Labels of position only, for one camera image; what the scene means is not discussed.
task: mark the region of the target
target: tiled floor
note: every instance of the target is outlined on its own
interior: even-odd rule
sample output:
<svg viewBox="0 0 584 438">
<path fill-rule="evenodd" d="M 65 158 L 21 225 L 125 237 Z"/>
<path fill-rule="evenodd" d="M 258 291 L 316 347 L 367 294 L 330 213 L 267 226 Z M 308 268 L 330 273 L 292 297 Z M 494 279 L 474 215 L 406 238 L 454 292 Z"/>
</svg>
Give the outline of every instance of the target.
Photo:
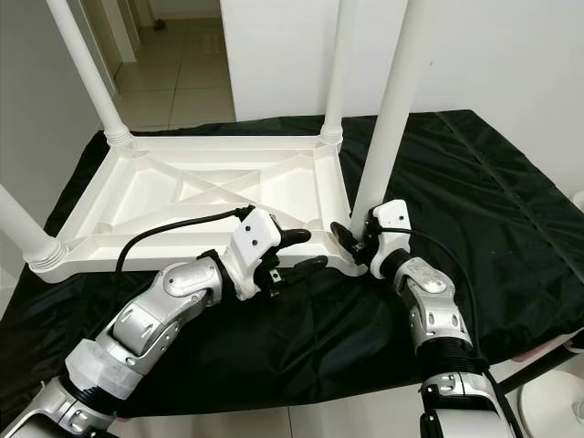
<svg viewBox="0 0 584 438">
<path fill-rule="evenodd" d="M 138 62 L 123 64 L 116 106 L 131 130 L 235 121 L 220 19 L 167 21 L 141 31 Z"/>
</svg>

